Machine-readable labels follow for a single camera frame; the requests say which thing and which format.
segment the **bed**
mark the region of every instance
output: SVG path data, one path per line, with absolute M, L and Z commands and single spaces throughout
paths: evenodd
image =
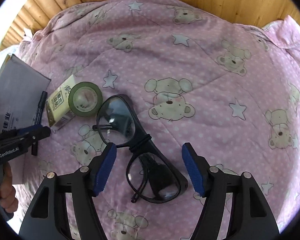
M 94 198 L 109 239 L 191 238 L 204 199 L 183 164 L 185 142 L 223 172 L 251 172 L 280 230 L 300 208 L 300 26 L 291 17 L 261 29 L 179 0 L 89 2 L 55 15 L 21 42 L 17 56 L 51 78 L 49 94 L 74 74 L 98 85 L 104 100 L 128 95 L 155 145 L 188 178 L 187 191 L 171 202 L 131 203 L 124 176 L 131 153 L 119 149 L 104 192 Z M 39 144 L 37 157 L 26 154 L 24 183 L 16 185 L 21 219 L 47 172 L 87 164 L 86 142 L 99 136 L 95 124 L 95 117 L 75 117 Z M 103 147 L 95 140 L 93 156 Z M 79 239 L 70 194 L 67 208 Z M 230 210 L 229 194 L 218 239 Z

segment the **green tape roll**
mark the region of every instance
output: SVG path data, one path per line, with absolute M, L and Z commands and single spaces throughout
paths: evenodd
M 80 82 L 71 89 L 68 102 L 75 115 L 89 117 L 97 114 L 103 98 L 101 90 L 96 84 Z

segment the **eyeglass lens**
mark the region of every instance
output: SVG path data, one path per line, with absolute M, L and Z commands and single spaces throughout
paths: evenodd
M 103 138 L 116 145 L 130 141 L 135 133 L 133 117 L 119 97 L 110 98 L 103 104 L 98 113 L 97 123 Z
M 167 200 L 178 194 L 178 183 L 161 158 L 141 154 L 129 167 L 128 179 L 137 191 L 148 198 Z

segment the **cartoon bear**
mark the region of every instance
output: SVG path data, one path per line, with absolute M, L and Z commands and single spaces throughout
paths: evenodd
M 115 221 L 113 230 L 110 232 L 113 240 L 141 240 L 138 237 L 138 231 L 148 226 L 148 221 L 144 217 L 117 213 L 114 209 L 108 211 L 108 218 Z
M 130 52 L 133 48 L 132 42 L 140 37 L 140 35 L 134 34 L 120 34 L 117 37 L 109 38 L 107 43 L 112 45 L 115 49 Z
M 100 8 L 97 8 L 92 12 L 88 13 L 88 17 L 90 18 L 88 24 L 92 26 L 104 20 L 106 18 L 106 12 Z
M 87 124 L 83 125 L 78 133 L 83 140 L 71 146 L 71 153 L 82 166 L 87 166 L 93 157 L 98 153 L 101 154 L 106 144 L 102 141 L 99 133 L 91 130 Z
M 191 82 L 185 78 L 180 79 L 180 81 L 173 78 L 165 78 L 158 81 L 155 79 L 149 79 L 145 84 L 145 90 L 147 92 L 155 92 L 156 94 L 167 92 L 180 95 L 183 92 L 191 92 L 192 89 Z
M 250 59 L 251 53 L 248 49 L 239 49 L 232 46 L 229 41 L 223 40 L 221 41 L 221 45 L 223 48 L 227 49 L 232 55 L 235 57 L 239 57 L 240 59 Z
M 174 19 L 173 22 L 175 24 L 189 24 L 194 23 L 195 21 L 201 21 L 202 17 L 199 13 L 195 13 L 194 11 L 178 6 L 168 6 L 168 9 L 174 9 Z
M 292 146 L 293 141 L 287 125 L 288 118 L 286 111 L 282 109 L 266 112 L 266 120 L 271 125 L 271 138 L 269 139 L 269 147 L 271 149 L 285 149 Z
M 247 49 L 239 49 L 231 46 L 226 40 L 221 42 L 223 48 L 228 51 L 224 56 L 217 57 L 217 62 L 219 65 L 223 65 L 227 71 L 236 73 L 240 76 L 245 76 L 247 73 L 244 67 L 244 59 L 250 59 L 251 53 Z
M 256 35 L 255 35 L 255 38 L 256 38 L 256 41 L 260 44 L 261 48 L 264 51 L 269 51 L 269 46 L 266 44 L 265 39 L 263 39 L 263 38 L 261 38 L 259 36 L 256 36 Z
M 289 99 L 293 105 L 294 111 L 297 112 L 298 102 L 300 102 L 300 91 L 297 89 L 296 86 L 290 84 L 289 82 L 288 85 L 290 86 Z
M 186 104 L 184 97 L 175 93 L 161 92 L 154 97 L 153 104 L 149 109 L 149 116 L 155 120 L 163 118 L 177 121 L 195 114 L 194 107 Z
M 79 71 L 83 70 L 84 67 L 82 65 L 76 66 L 76 67 L 71 67 L 69 69 L 66 69 L 66 78 L 70 77 L 71 75 L 77 74 Z
M 54 52 L 55 52 L 55 53 L 62 52 L 63 49 L 65 48 L 65 46 L 66 46 L 65 44 L 55 46 L 55 47 L 54 47 Z
M 217 57 L 217 62 L 219 65 L 225 66 L 226 70 L 229 72 L 236 73 L 240 76 L 245 76 L 247 73 L 247 70 L 244 67 L 244 61 L 239 57 L 235 57 L 229 51 L 225 53 L 224 57 Z
M 45 176 L 52 171 L 52 163 L 39 159 L 39 180 L 42 181 Z

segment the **eyeglasses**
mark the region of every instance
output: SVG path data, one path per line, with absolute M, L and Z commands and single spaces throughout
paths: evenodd
M 135 194 L 151 203 L 165 203 L 185 192 L 187 179 L 159 151 L 143 129 L 127 95 L 109 97 L 99 109 L 97 125 L 101 139 L 117 148 L 129 147 L 132 157 L 126 177 Z

